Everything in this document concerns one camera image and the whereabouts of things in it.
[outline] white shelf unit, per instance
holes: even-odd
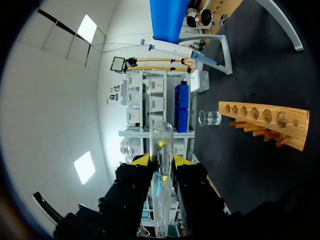
[[[127,129],[124,131],[119,131],[120,137],[132,137],[132,138],[140,138],[140,150],[141,153],[146,154],[149,153],[149,141],[146,140],[150,137],[149,127],[144,125],[144,111],[146,109],[151,113],[151,106],[145,100],[145,105],[148,104],[148,108],[143,108],[143,99],[147,97],[147,94],[151,95],[151,92],[146,92],[145,95],[143,93],[143,80],[150,79],[150,77],[162,77],[163,78],[163,120],[165,122],[169,122],[172,126],[174,125],[174,111],[175,111],[175,86],[180,84],[184,79],[187,81],[189,85],[189,102],[188,102],[188,119],[187,119],[187,132],[178,133],[176,129],[174,129],[173,138],[174,139],[183,139],[184,142],[184,152],[182,157],[184,159],[187,158],[188,151],[188,141],[190,138],[195,138],[195,131],[189,130],[189,122],[190,122],[190,114],[191,114],[191,96],[190,96],[190,74],[180,71],[159,71],[159,70],[136,70],[136,71],[128,71],[128,80],[130,75],[134,75],[134,77],[140,77],[140,85],[139,85],[139,97],[140,97],[140,107],[139,107],[139,125],[140,127],[136,127],[133,125],[128,125]],[[150,123],[150,117],[147,120],[147,114],[145,114],[146,119],[145,123]]]

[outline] poster on wall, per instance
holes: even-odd
[[[123,81],[107,82],[108,94],[106,98],[107,105],[126,105],[127,104],[127,85]]]

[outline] metal frame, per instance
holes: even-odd
[[[230,75],[233,73],[232,71],[232,63],[231,63],[231,56],[230,56],[230,51],[229,51],[229,45],[227,41],[227,37],[225,35],[216,35],[216,34],[183,34],[179,37],[178,42],[182,43],[185,41],[190,41],[190,40],[197,40],[197,39],[214,39],[218,40],[221,42],[222,46],[222,51],[223,51],[223,57],[224,57],[224,64],[225,66],[222,66],[220,64],[217,64],[215,61],[212,59],[206,57],[196,57],[196,63],[197,62],[202,62],[210,67],[213,67],[227,75]]]
[[[294,27],[291,25],[290,21],[286,17],[286,15],[282,12],[282,10],[275,4],[273,0],[256,0],[261,6],[263,6],[280,24],[283,30],[286,32],[288,37],[290,38],[294,49],[298,51],[302,51],[304,46],[302,45],[298,34],[296,33]]]

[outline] wooden test tube rack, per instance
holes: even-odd
[[[295,149],[303,151],[309,128],[310,112],[284,106],[255,103],[220,101],[219,113],[279,133],[276,140],[290,136],[286,142]]]

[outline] white wall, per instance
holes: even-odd
[[[98,110],[102,145],[112,180],[115,179],[115,170],[119,166],[119,162],[125,161],[125,156],[120,152],[120,142],[123,137],[119,137],[118,131],[124,131],[127,126],[127,106],[121,105],[120,102],[107,104],[110,87],[112,87],[114,83],[121,84],[122,80],[126,79],[125,74],[110,70],[114,57],[126,59],[130,57],[138,59],[182,58],[181,56],[165,52],[148,51],[148,47],[146,46],[130,47],[129,45],[125,45],[140,45],[141,39],[150,39],[152,32],[149,0],[119,1],[106,35],[106,45],[104,46],[101,57],[98,87]],[[144,64],[139,64],[139,66],[154,65],[168,67],[182,66],[181,64],[160,62],[145,62]]]
[[[90,17],[103,22],[110,18],[105,16],[111,11],[109,3],[113,3],[114,8],[115,2],[102,5],[103,1],[50,0],[45,3],[45,10],[76,32],[75,25],[84,17],[78,17],[78,13],[92,11]],[[97,210],[98,199],[111,186],[98,118],[101,53],[91,48],[84,66],[76,58],[66,59],[63,51],[42,50],[47,37],[44,32],[47,33],[51,26],[38,13],[32,17],[29,24],[37,24],[25,27],[2,76],[0,139],[9,176],[21,200],[51,234],[55,226],[36,205],[33,193],[39,191],[65,216],[69,212],[75,213],[79,203]],[[70,36],[56,29],[48,42],[60,41],[59,51],[68,50],[68,41],[63,40]],[[83,43],[72,45],[72,48],[76,52],[88,52]],[[87,151],[91,153],[95,173],[82,185],[74,161]]]
[[[45,0],[40,9],[77,32],[87,14],[107,33],[118,0]]]

